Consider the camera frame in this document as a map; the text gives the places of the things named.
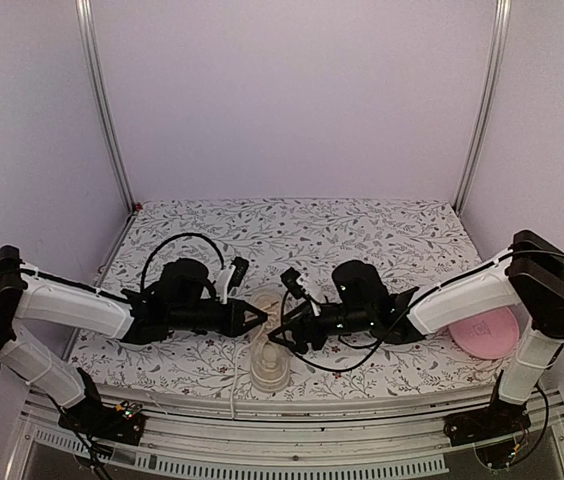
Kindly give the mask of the cream white sneaker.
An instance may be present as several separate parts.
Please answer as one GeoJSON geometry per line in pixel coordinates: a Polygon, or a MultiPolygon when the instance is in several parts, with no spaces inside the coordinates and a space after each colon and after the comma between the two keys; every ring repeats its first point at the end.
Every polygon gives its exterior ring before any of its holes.
{"type": "Polygon", "coordinates": [[[283,296],[270,290],[259,290],[251,296],[251,303],[267,314],[267,320],[249,334],[248,343],[234,352],[234,373],[229,394],[231,419],[235,420],[236,389],[239,380],[240,358],[248,353],[249,380],[252,387],[266,394],[284,390],[290,382],[290,357],[287,350],[272,342],[268,335],[281,324],[280,310],[283,296]]]}

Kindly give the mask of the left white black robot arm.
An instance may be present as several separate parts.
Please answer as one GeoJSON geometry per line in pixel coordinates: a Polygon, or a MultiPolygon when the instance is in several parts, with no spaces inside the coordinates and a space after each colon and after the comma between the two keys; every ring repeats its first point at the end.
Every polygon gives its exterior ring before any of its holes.
{"type": "Polygon", "coordinates": [[[59,359],[24,323],[38,320],[99,333],[127,345],[165,340],[173,331],[209,332],[235,338],[264,324],[266,312],[230,297],[248,263],[236,258],[216,280],[193,259],[165,264],[160,277],[139,291],[114,295],[42,272],[0,248],[0,363],[45,391],[90,434],[110,426],[108,408],[88,391],[89,379],[59,359]]]}

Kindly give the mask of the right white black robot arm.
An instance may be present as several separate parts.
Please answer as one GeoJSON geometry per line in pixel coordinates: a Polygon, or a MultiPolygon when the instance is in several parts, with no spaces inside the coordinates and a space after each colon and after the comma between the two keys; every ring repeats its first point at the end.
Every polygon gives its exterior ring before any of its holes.
{"type": "Polygon", "coordinates": [[[288,294],[298,300],[282,311],[270,341],[297,358],[323,348],[331,336],[368,332],[371,346],[407,344],[459,321],[501,307],[522,306],[530,316],[515,358],[500,373],[491,405],[479,427],[499,436],[514,424],[543,373],[564,344],[564,252],[530,230],[481,265],[424,292],[411,288],[390,293],[375,266],[360,260],[338,265],[332,281],[339,302],[320,302],[293,268],[282,275],[288,294]]]}

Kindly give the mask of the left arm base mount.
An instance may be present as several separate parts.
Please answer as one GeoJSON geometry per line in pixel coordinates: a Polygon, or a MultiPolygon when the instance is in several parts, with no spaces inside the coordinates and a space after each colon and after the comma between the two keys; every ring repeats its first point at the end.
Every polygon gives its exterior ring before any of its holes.
{"type": "Polygon", "coordinates": [[[77,372],[85,386],[85,398],[70,408],[62,407],[58,425],[89,439],[138,446],[147,420],[142,405],[129,401],[114,407],[104,405],[91,377],[81,368],[77,372]]]}

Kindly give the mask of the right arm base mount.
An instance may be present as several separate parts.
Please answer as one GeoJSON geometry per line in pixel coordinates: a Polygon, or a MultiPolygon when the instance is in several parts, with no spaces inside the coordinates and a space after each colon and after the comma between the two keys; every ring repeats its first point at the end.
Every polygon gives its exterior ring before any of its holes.
{"type": "Polygon", "coordinates": [[[530,426],[525,404],[510,404],[493,397],[485,407],[447,415],[443,433],[452,446],[460,446],[522,432],[530,426]]]}

